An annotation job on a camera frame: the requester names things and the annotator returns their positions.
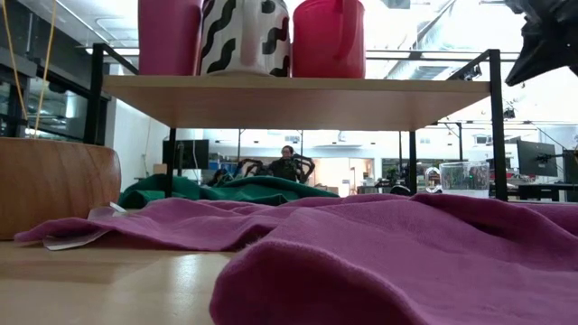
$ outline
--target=ceiling light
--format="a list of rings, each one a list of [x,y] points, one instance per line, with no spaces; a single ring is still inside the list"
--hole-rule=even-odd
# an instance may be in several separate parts
[[[367,51],[365,53],[365,58],[368,60],[382,59],[382,60],[395,60],[395,59],[408,59],[409,51]]]
[[[113,50],[122,56],[138,56],[140,54],[140,51],[137,48],[113,48]],[[92,48],[88,48],[86,51],[88,54],[92,55]]]
[[[479,52],[424,52],[422,58],[429,60],[474,60],[479,57]],[[517,60],[519,53],[516,52],[502,52],[500,58],[502,60]]]

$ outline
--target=clear cup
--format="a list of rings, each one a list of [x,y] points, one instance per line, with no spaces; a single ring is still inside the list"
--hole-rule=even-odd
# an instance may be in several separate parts
[[[473,198],[489,197],[489,163],[487,162],[448,162],[440,168],[428,169],[425,183],[431,175],[439,175],[439,184],[426,188],[428,192],[442,190],[444,194],[463,195]]]

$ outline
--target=wooden bowl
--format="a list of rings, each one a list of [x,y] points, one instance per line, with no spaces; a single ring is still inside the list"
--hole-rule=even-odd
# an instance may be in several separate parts
[[[120,162],[109,148],[0,138],[0,239],[47,220],[86,218],[117,202]]]

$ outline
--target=black and white mug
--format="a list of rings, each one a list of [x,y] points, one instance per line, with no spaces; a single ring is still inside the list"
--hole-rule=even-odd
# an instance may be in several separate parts
[[[289,13],[283,0],[207,0],[200,74],[289,77]]]

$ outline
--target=wooden table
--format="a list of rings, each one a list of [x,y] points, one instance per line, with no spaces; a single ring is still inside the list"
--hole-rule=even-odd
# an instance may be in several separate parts
[[[231,256],[0,242],[0,323],[213,324],[210,297]]]

